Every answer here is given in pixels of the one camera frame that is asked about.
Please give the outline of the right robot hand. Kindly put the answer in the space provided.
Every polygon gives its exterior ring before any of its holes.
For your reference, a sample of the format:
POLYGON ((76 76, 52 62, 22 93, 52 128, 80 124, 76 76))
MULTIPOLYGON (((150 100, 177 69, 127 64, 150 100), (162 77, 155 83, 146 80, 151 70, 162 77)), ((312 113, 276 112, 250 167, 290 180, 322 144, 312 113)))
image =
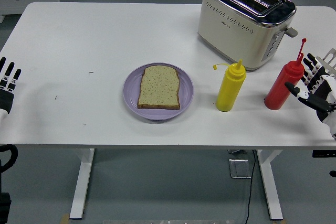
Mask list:
POLYGON ((335 138, 335 55, 329 62, 311 53, 303 59, 307 69, 301 78, 307 90, 286 82, 285 87, 301 103, 314 109, 318 119, 329 127, 335 138))

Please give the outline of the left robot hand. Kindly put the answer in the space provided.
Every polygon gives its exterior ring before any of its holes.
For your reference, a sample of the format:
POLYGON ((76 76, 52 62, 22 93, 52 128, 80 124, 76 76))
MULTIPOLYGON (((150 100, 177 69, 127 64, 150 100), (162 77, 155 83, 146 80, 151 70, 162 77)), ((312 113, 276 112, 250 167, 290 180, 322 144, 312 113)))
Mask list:
POLYGON ((15 63, 10 62, 7 68, 5 69, 4 73, 2 73, 5 63, 6 58, 2 57, 1 58, 1 123, 12 109, 14 101, 13 92, 16 88, 16 83, 22 72, 22 70, 18 68, 12 75, 15 63))

